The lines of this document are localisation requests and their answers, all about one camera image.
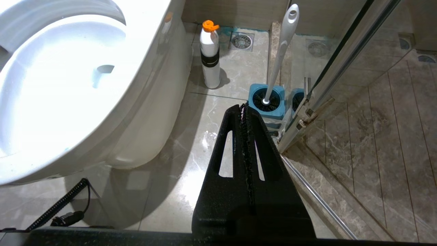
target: black bracket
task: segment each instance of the black bracket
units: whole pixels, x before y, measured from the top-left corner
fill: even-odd
[[[232,131],[233,177],[219,176]],[[260,180],[257,155],[265,181]],[[194,209],[194,235],[316,238],[311,219],[268,134],[247,104],[226,110]]]

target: orange bottle cap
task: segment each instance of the orange bottle cap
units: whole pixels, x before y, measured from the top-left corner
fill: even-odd
[[[168,14],[164,18],[164,21],[170,22],[172,18],[173,18],[173,12],[168,12]]]
[[[214,25],[214,22],[212,22],[210,20],[204,21],[202,26],[203,26],[203,29],[205,30],[205,32],[213,32],[213,31],[220,28],[219,25]]]

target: chrome strip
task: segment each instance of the chrome strip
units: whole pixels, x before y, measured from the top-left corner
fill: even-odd
[[[349,229],[349,227],[338,217],[338,215],[331,209],[331,207],[323,200],[323,198],[314,190],[314,188],[308,183],[304,176],[293,166],[293,164],[286,157],[282,156],[282,161],[290,168],[290,170],[296,175],[298,180],[308,189],[308,191],[315,197],[315,199],[322,205],[322,207],[328,212],[332,219],[344,230],[344,232],[352,239],[358,240],[357,236]]]

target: shower enclosure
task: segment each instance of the shower enclosure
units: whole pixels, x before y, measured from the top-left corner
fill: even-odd
[[[436,243],[437,3],[347,2],[293,39],[304,99],[278,149],[349,238]]]

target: toilet brush holder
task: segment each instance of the toilet brush holder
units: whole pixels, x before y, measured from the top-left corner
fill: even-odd
[[[263,118],[282,120],[285,115],[285,90],[281,86],[274,86],[272,94],[270,96],[271,107],[259,107],[256,106],[257,103],[260,102],[260,95],[265,95],[265,91],[267,91],[266,84],[252,84],[249,89],[249,106],[258,113]]]

